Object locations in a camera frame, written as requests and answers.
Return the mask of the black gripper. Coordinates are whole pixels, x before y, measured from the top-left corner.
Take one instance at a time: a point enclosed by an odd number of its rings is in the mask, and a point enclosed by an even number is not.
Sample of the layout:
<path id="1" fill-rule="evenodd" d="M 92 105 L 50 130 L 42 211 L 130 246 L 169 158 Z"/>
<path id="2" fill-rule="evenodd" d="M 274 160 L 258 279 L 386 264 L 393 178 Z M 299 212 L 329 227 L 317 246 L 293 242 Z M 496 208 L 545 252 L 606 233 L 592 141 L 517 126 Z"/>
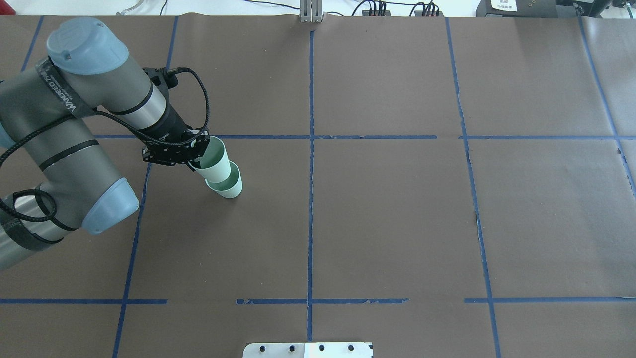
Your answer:
<path id="1" fill-rule="evenodd" d="M 136 136 L 145 145 L 144 161 L 166 166 L 186 164 L 193 172 L 201 169 L 201 157 L 210 143 L 207 129 L 201 132 L 186 125 L 170 104 L 157 123 L 139 130 Z"/>

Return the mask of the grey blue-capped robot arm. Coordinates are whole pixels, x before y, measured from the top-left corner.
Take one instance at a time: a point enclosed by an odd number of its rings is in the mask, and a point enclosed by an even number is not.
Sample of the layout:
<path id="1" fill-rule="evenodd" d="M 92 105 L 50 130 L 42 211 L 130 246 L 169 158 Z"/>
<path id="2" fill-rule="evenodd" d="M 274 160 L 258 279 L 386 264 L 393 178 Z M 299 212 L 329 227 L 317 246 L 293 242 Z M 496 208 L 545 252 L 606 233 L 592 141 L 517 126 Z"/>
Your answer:
<path id="1" fill-rule="evenodd" d="M 170 104 L 176 75 L 190 68 L 142 68 L 93 17 L 62 23 L 46 50 L 34 68 L 1 83 L 1 161 L 23 148 L 46 177 L 1 200 L 1 269 L 79 228 L 103 233 L 139 208 L 86 118 L 123 125 L 145 145 L 143 160 L 159 165 L 194 168 L 210 142 L 207 124 L 194 129 Z"/>

